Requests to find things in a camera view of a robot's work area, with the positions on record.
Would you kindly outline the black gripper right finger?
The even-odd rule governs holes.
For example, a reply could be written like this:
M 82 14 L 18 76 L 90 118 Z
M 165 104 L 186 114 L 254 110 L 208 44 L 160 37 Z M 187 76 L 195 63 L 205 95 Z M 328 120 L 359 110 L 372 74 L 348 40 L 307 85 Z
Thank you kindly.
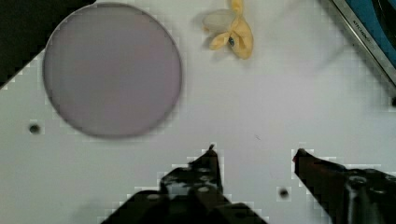
M 294 173 L 332 224 L 396 224 L 395 177 L 376 169 L 348 169 L 300 148 Z

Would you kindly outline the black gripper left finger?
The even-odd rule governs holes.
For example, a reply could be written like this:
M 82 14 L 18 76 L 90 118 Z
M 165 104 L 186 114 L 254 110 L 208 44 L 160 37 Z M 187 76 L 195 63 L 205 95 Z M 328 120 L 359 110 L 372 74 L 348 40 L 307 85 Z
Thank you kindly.
M 161 178 L 157 190 L 135 193 L 100 224 L 268 224 L 244 203 L 223 194 L 213 146 L 186 167 Z

